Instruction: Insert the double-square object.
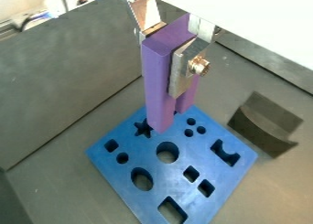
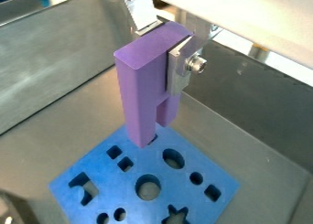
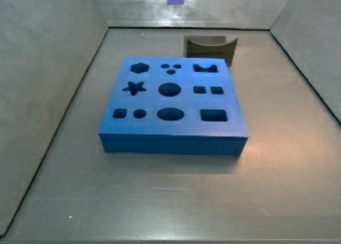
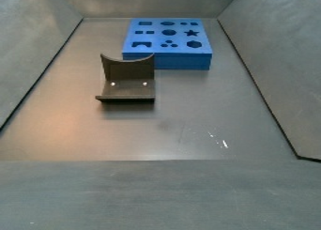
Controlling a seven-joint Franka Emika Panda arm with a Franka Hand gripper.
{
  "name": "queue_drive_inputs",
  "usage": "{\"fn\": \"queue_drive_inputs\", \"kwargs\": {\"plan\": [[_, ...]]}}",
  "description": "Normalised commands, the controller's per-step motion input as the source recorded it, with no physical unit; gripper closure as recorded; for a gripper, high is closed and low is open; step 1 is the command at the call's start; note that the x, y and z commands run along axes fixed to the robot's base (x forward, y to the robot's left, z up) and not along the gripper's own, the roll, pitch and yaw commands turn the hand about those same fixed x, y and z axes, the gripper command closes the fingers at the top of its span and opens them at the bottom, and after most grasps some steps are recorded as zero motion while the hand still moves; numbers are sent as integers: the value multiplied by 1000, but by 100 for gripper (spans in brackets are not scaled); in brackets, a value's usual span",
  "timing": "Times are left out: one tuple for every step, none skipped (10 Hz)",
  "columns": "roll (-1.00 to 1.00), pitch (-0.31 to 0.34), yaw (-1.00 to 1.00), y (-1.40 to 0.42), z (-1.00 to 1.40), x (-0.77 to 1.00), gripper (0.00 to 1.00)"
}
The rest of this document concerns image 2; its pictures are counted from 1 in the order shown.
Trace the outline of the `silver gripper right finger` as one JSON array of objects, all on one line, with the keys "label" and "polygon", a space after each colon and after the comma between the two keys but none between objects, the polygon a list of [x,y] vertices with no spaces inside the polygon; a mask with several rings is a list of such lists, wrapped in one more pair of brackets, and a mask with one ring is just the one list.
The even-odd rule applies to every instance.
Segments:
[{"label": "silver gripper right finger", "polygon": [[200,74],[206,69],[202,49],[207,41],[222,31],[222,28],[204,21],[187,11],[178,11],[175,20],[188,30],[190,35],[167,52],[166,90],[178,95],[190,83],[191,74]]}]

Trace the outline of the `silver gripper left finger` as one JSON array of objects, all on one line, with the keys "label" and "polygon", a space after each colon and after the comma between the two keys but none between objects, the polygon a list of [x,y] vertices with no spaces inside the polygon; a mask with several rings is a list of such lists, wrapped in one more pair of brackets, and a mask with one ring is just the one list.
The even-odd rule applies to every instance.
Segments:
[{"label": "silver gripper left finger", "polygon": [[163,22],[156,17],[152,0],[119,0],[128,21],[132,40],[145,35]]}]

